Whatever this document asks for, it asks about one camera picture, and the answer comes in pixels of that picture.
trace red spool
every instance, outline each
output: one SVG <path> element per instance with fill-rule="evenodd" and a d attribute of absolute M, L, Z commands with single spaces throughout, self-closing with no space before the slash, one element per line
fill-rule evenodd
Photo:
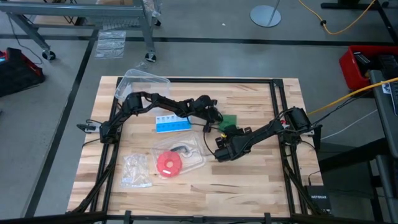
<path fill-rule="evenodd" d="M 173 177 L 178 175 L 182 168 L 182 161 L 177 152 L 166 151 L 157 158 L 156 168 L 164 177 Z"/>

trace plastic packaging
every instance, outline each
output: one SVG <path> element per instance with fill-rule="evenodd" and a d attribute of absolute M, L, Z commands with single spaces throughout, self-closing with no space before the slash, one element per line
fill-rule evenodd
<path fill-rule="evenodd" d="M 123 157 L 123 175 L 120 187 L 150 187 L 147 157 L 143 154 L 133 154 Z"/>
<path fill-rule="evenodd" d="M 144 0 L 145 10 L 150 13 L 152 17 L 160 16 L 160 0 Z"/>
<path fill-rule="evenodd" d="M 124 55 L 126 31 L 102 31 L 98 34 L 95 58 L 121 58 Z"/>
<path fill-rule="evenodd" d="M 147 60 L 145 60 L 145 61 L 142 60 L 142 61 L 138 62 L 136 65 L 136 69 L 141 70 L 141 71 L 148 70 L 148 68 L 149 68 L 149 64 L 148 64 Z"/>
<path fill-rule="evenodd" d="M 169 97 L 170 80 L 140 70 L 130 69 L 126 74 L 124 74 L 123 79 L 118 85 L 115 97 L 124 101 L 128 94 L 138 91 L 158 93 L 162 96 Z M 146 107 L 149 104 L 150 102 L 145 99 L 142 100 L 143 107 Z M 165 110 L 154 108 L 149 112 L 155 113 L 156 115 L 164 115 L 163 111 Z"/>
<path fill-rule="evenodd" d="M 200 136 L 194 131 L 157 142 L 150 151 L 161 179 L 184 174 L 206 163 Z"/>

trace gray floor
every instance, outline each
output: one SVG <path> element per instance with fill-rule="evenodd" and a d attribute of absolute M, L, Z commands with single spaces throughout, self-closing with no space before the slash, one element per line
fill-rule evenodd
<path fill-rule="evenodd" d="M 305 0 L 328 19 L 330 30 L 348 25 L 361 11 L 322 10 L 319 1 Z M 254 25 L 249 11 L 258 4 L 275 4 L 260 0 L 168 0 L 162 8 L 162 27 L 156 37 L 206 37 L 230 39 L 275 40 L 339 40 L 390 42 L 388 32 L 377 12 L 369 12 L 352 29 L 342 35 L 327 35 L 319 20 L 298 1 L 282 1 L 279 10 L 282 22 L 267 29 Z M 398 9 L 388 9 L 394 27 Z M 0 34 L 11 34 L 6 15 L 0 14 Z M 23 34 L 16 27 L 17 34 Z M 46 35 L 91 35 L 90 30 L 39 29 Z M 139 32 L 129 32 L 139 36 Z M 22 44 L 37 54 L 40 49 L 31 40 Z M 32 185 L 37 179 L 68 93 L 77 74 L 87 46 L 85 41 L 48 41 L 58 60 L 45 61 L 46 82 L 42 85 L 0 98 L 0 219 L 16 218 L 24 211 Z M 338 59 L 347 47 L 311 47 L 294 45 L 155 43 L 158 61 L 148 72 L 159 76 L 209 77 L 297 77 L 308 111 L 315 110 L 347 94 Z M 0 39 L 0 48 L 18 47 L 15 40 Z M 141 42 L 127 42 L 124 58 L 96 60 L 91 55 L 76 102 L 63 135 L 36 215 L 65 212 L 77 170 L 84 133 L 76 128 L 90 117 L 96 89 L 103 75 L 120 76 L 143 60 L 145 47 Z M 37 59 L 28 51 L 33 61 Z M 339 110 L 323 122 L 323 135 L 335 133 L 354 120 L 374 110 L 373 100 L 360 99 Z M 323 113 L 311 117 L 316 120 Z M 377 114 L 356 124 L 343 134 L 325 142 L 360 146 L 383 136 Z M 371 193 L 367 167 L 359 164 L 323 176 L 329 189 L 357 189 Z M 371 220 L 369 200 L 332 193 L 332 207 L 339 217 Z"/>

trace plastic container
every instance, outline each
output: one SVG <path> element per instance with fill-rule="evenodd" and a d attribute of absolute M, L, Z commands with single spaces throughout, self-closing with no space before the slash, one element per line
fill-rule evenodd
<path fill-rule="evenodd" d="M 348 48 L 348 51 L 339 60 L 340 67 L 348 88 L 358 90 L 370 85 L 370 81 L 359 71 L 354 52 L 361 52 L 365 57 L 371 58 L 378 54 L 398 54 L 398 47 L 353 45 Z"/>
<path fill-rule="evenodd" d="M 150 151 L 161 179 L 184 174 L 206 163 L 200 136 L 194 131 L 157 142 Z"/>
<path fill-rule="evenodd" d="M 138 91 L 158 93 L 162 96 L 169 97 L 170 80 L 140 70 L 130 69 L 124 74 L 123 79 L 119 83 L 115 97 L 124 101 L 128 94 Z M 149 104 L 150 102 L 142 99 L 142 105 L 144 107 Z M 160 108 L 154 108 L 150 112 L 154 112 L 156 115 L 163 114 Z"/>

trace green sponge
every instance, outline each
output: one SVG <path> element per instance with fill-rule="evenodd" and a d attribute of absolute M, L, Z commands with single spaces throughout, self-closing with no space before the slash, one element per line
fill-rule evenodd
<path fill-rule="evenodd" d="M 223 118 L 223 122 L 218 125 L 218 128 L 222 131 L 229 125 L 236 125 L 236 115 L 223 114 Z"/>

